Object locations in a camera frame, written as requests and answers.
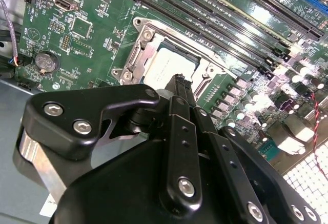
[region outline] cable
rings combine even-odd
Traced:
[[[4,0],[0,0],[0,4],[4,10],[5,18],[7,21],[7,25],[10,32],[11,42],[12,42],[12,49],[13,49],[13,58],[14,58],[14,64],[16,67],[18,67],[18,49],[17,49],[17,41],[16,41],[16,35],[15,35],[15,29],[14,26],[9,18],[8,8],[6,6],[6,3]]]
[[[315,164],[317,166],[317,168],[319,169],[319,171],[323,174],[323,176],[326,178],[326,180],[328,180],[328,176],[324,173],[323,169],[320,166],[320,163],[318,161],[318,156],[316,154],[316,150],[317,150],[317,140],[318,140],[318,127],[319,127],[319,104],[318,101],[316,100],[316,97],[314,95],[314,93],[311,94],[311,99],[314,102],[314,112],[315,112],[315,125],[314,125],[314,135],[313,135],[313,154],[314,154],[314,160],[315,160]]]

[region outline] black ram slot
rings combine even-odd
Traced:
[[[254,0],[305,37],[320,41],[324,33],[276,0]]]
[[[261,44],[263,47],[267,48],[270,51],[275,51],[276,49],[272,47],[270,44],[268,44],[263,38],[260,36],[248,31],[247,29],[240,26],[238,23],[234,22],[229,18],[227,15],[216,13],[214,14],[211,11],[208,11],[207,9],[204,9],[203,7],[197,5],[191,0],[183,0],[188,5],[192,6],[193,8],[196,8],[197,10],[201,11],[203,14],[209,14],[212,16],[212,18],[216,19],[217,21],[220,21],[225,27],[232,28],[233,30],[237,31],[240,34],[245,35],[252,41],[254,41],[257,44]]]
[[[271,40],[273,40],[276,43],[281,44],[282,46],[284,46],[285,48],[289,47],[288,45],[286,45],[284,42],[281,42],[279,38],[277,38],[276,36],[270,34],[269,32],[263,30],[260,26],[258,26],[257,24],[251,22],[248,18],[244,17],[243,15],[238,14],[238,12],[236,12],[235,10],[225,6],[224,4],[222,4],[220,1],[217,0],[207,0],[209,1],[212,5],[215,5],[215,7],[220,8],[221,10],[231,14],[232,17],[237,18],[241,21],[243,21],[244,23],[247,23],[248,25],[254,27],[256,30],[258,30],[260,33],[262,33],[263,35],[265,35],[266,37],[270,38]]]
[[[164,1],[166,3],[169,3],[170,5],[172,5],[173,7],[179,9],[183,13],[193,17],[203,26],[203,28],[205,28],[205,29],[208,28],[209,31],[212,31],[214,34],[222,37],[224,40],[226,40],[228,42],[233,42],[234,44],[239,46],[242,50],[248,52],[249,54],[254,54],[258,58],[260,58],[262,61],[267,59],[268,56],[266,56],[264,53],[258,51],[253,46],[247,45],[243,41],[239,40],[236,36],[234,36],[230,32],[222,29],[221,27],[219,27],[212,21],[208,20],[206,18],[206,16],[202,15],[201,13],[195,14],[194,10],[190,9],[189,7],[187,7],[183,4],[178,3],[176,0],[164,0]]]
[[[185,28],[187,28],[188,30],[190,30],[192,33],[194,33],[195,35],[198,35],[198,37],[206,39],[209,43],[214,44],[216,47],[220,48],[221,50],[223,50],[224,52],[234,56],[235,58],[237,58],[239,61],[247,64],[248,66],[251,66],[255,69],[259,69],[261,68],[261,65],[259,63],[257,63],[256,61],[250,59],[247,56],[244,56],[242,54],[240,54],[239,52],[235,51],[235,49],[233,49],[232,47],[224,44],[223,42],[221,42],[220,40],[216,39],[215,37],[213,37],[212,35],[203,32],[202,30],[199,30],[195,25],[193,25],[192,23],[178,17],[175,15],[175,13],[171,12],[170,10],[167,10],[159,5],[157,5],[156,3],[154,3],[151,0],[136,0],[136,2],[140,2],[142,5],[153,9],[161,14],[163,14],[164,16],[166,16],[167,18],[171,19],[172,21],[174,21],[175,23],[181,24],[182,26],[184,26]]]

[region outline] white label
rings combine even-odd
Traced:
[[[53,199],[51,194],[49,194],[45,204],[43,205],[40,211],[40,215],[51,217],[53,213],[55,213],[56,209],[57,209],[56,201],[55,199]]]

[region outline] screw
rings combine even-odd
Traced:
[[[205,110],[203,110],[203,109],[200,109],[199,110],[199,112],[203,115],[203,116],[207,116],[207,114],[206,114],[206,111]]]
[[[294,214],[296,215],[297,218],[299,218],[300,220],[304,220],[304,216],[302,214],[302,212],[300,212],[300,210],[298,208],[296,208],[294,205],[292,205]]]
[[[193,184],[187,179],[179,180],[179,189],[186,197],[192,197],[195,195],[195,188]]]
[[[248,211],[251,214],[251,216],[254,217],[254,219],[256,219],[258,222],[263,221],[262,212],[255,204],[253,204],[252,202],[248,202],[247,208],[248,208]]]
[[[151,31],[145,31],[145,32],[143,33],[143,37],[144,37],[145,39],[151,39],[152,36],[153,36],[153,34],[152,34]]]
[[[154,91],[153,90],[150,90],[150,89],[146,89],[146,93],[147,93],[147,95],[149,95],[151,97],[155,97],[156,96],[156,94],[154,93]]]
[[[79,133],[86,135],[92,131],[91,125],[85,120],[78,120],[73,124],[74,130]]]
[[[317,221],[317,217],[316,215],[313,213],[312,210],[310,210],[308,207],[304,207],[305,208],[305,211],[307,212],[307,215],[313,220],[313,221]]]
[[[132,78],[131,73],[126,72],[126,73],[124,74],[124,79],[126,79],[126,80],[131,80],[131,78]]]
[[[235,131],[232,130],[231,128],[228,128],[228,132],[229,132],[232,136],[236,136]]]
[[[60,116],[63,113],[62,107],[57,104],[46,105],[44,111],[47,115],[51,116]]]

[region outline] motherboard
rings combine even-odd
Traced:
[[[310,93],[327,117],[328,0],[25,2],[25,87],[161,89],[183,74],[215,126],[235,127],[267,160],[304,153]]]

